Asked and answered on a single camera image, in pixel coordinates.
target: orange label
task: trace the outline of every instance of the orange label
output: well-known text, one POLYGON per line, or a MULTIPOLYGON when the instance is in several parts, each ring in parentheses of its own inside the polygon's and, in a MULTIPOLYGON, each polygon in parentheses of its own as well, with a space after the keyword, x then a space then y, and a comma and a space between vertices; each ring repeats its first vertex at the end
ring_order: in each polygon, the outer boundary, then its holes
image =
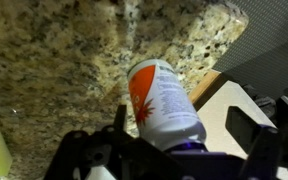
POLYGON ((129 82, 131 101, 136 117, 137 125, 145 125, 146 118, 152 114, 154 108, 150 107, 153 99, 145 103, 147 94, 151 88, 155 73, 155 66, 147 66, 134 74, 129 82))

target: speckled stone surface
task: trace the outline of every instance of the speckled stone surface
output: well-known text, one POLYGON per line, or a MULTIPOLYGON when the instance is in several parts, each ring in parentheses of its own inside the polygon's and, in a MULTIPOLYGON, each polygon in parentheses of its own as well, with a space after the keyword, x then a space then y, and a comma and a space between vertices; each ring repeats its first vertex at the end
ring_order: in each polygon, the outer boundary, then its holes
POLYGON ((225 1, 0 0, 0 130, 14 158, 7 178, 42 179, 71 130, 93 133, 128 105, 126 74, 167 60, 190 92, 244 31, 225 1))

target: can label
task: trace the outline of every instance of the can label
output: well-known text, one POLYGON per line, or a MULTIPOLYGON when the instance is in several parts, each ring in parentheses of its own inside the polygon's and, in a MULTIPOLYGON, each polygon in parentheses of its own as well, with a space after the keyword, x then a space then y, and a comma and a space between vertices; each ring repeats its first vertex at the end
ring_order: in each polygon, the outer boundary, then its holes
POLYGON ((129 91, 141 136, 183 130, 199 121, 174 70, 165 61, 136 65, 129 74, 129 91))

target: white can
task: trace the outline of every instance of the white can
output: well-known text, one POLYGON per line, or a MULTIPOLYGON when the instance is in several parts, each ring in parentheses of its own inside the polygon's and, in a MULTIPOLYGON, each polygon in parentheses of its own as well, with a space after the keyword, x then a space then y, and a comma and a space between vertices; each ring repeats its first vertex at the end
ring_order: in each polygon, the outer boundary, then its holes
POLYGON ((170 64, 143 61, 131 69, 128 82, 140 137, 162 151, 204 143, 204 126, 170 64))

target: gray wall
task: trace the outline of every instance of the gray wall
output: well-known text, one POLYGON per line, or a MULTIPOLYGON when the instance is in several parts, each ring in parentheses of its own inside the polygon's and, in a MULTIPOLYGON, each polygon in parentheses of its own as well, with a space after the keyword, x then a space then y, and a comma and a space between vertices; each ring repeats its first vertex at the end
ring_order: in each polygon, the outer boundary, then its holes
POLYGON ((231 0, 250 23, 214 69, 278 98, 288 87, 288 0, 231 0))

